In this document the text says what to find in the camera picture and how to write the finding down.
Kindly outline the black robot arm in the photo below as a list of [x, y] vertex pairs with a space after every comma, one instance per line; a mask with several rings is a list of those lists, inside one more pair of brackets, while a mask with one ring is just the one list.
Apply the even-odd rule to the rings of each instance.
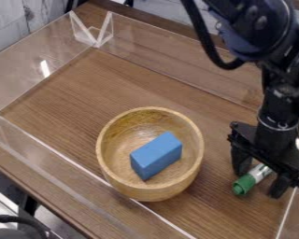
[[291, 0], [204, 0], [231, 54], [261, 70], [256, 124], [233, 121], [228, 135], [233, 172], [252, 161], [276, 173], [270, 196], [299, 188], [299, 23]]

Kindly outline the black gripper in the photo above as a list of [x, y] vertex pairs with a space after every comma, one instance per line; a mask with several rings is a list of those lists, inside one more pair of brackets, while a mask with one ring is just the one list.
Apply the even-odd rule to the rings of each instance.
[[233, 173], [243, 176], [251, 168], [252, 159], [264, 163], [279, 175], [270, 188], [270, 196], [279, 199], [290, 186], [299, 188], [296, 130], [276, 131], [261, 123], [251, 126], [239, 121], [232, 121], [229, 127]]

